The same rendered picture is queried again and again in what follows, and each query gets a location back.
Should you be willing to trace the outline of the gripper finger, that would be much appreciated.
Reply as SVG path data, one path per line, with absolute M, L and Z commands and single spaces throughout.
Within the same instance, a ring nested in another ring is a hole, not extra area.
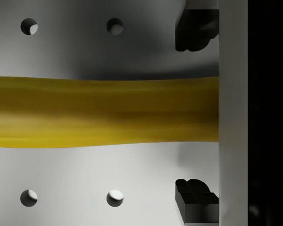
M 175 201 L 184 223 L 219 222 L 219 198 L 201 180 L 176 180 Z
M 218 9 L 185 9 L 175 28 L 175 49 L 200 51 L 218 34 Z

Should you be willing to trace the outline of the banana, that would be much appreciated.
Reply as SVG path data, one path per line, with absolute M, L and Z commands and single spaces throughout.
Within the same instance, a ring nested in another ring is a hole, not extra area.
M 0 147 L 218 140 L 217 77 L 150 81 L 0 77 Z

